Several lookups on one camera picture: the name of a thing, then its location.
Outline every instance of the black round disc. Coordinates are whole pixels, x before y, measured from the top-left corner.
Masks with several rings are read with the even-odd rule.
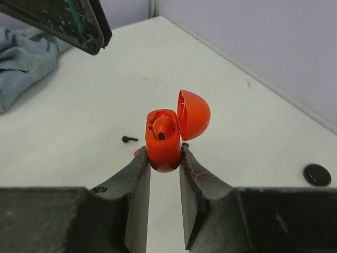
[[[128,139],[127,136],[123,136],[123,137],[122,137],[122,141],[123,141],[124,143],[127,143],[127,142],[129,141],[129,139]]]
[[[331,183],[331,175],[328,170],[318,164],[306,166],[303,175],[312,186],[328,186]]]

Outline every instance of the orange plastic capsule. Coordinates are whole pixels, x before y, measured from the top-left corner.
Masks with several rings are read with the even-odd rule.
[[[152,111],[147,115],[145,141],[153,169],[170,172],[178,168],[181,143],[201,135],[211,118],[209,105],[200,96],[180,90],[177,114],[169,109]]]

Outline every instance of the crumpled rag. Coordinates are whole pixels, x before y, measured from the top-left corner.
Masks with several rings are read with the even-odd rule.
[[[33,83],[54,72],[58,56],[70,47],[34,27],[0,27],[0,113]]]

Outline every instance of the black screw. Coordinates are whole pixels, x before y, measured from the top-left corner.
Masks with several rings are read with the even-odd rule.
[[[318,164],[306,166],[303,175],[312,186],[328,186],[331,182],[331,175],[328,170]]]
[[[123,136],[123,137],[122,137],[122,141],[123,141],[124,143],[127,143],[127,142],[129,142],[129,141],[138,141],[138,139],[136,139],[136,138],[130,138],[130,137],[127,137],[127,136]]]

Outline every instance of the black tool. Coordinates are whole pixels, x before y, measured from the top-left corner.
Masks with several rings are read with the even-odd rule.
[[[337,252],[336,189],[231,187],[186,147],[180,186],[192,253]],[[91,191],[0,189],[0,252],[145,253],[149,194],[146,147]]]
[[[123,136],[122,137],[122,141],[124,143],[128,143],[129,141],[138,141],[138,139],[137,138],[131,138],[131,137]]]
[[[112,36],[99,0],[0,0],[0,12],[92,55],[106,47]]]

